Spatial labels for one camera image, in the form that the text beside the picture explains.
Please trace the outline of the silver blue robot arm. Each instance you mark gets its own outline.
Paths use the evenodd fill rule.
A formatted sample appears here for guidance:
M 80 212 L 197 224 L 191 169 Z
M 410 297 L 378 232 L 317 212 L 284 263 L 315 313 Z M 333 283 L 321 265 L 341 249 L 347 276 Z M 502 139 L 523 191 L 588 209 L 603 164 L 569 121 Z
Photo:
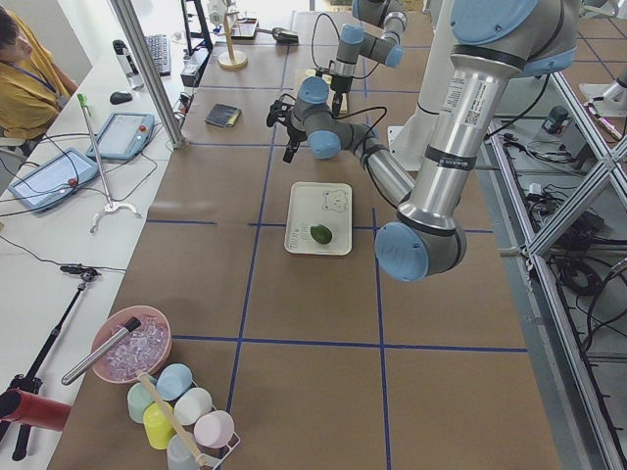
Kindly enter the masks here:
M 342 28 L 332 66 L 307 77 L 292 104 L 275 101 L 266 122 L 287 129 L 285 162 L 302 142 L 321 160 L 350 151 L 396 206 L 396 219 L 375 238 L 376 257 L 388 275 L 415 281 L 448 271 L 466 250 L 454 212 L 507 84 L 571 64 L 580 10 L 577 1 L 456 1 L 441 11 L 437 28 L 453 37 L 450 74 L 417 175 L 402 168 L 372 128 L 337 115 L 358 58 L 390 68 L 403 58 L 408 20 L 397 1 L 355 2 L 355 22 Z
M 377 37 L 356 24 L 342 26 L 336 57 L 329 63 L 334 116 L 339 115 L 343 98 L 351 90 L 359 57 L 396 68 L 404 55 L 401 39 L 408 18 L 400 1 L 353 1 L 352 13 L 356 19 L 381 28 L 382 34 Z

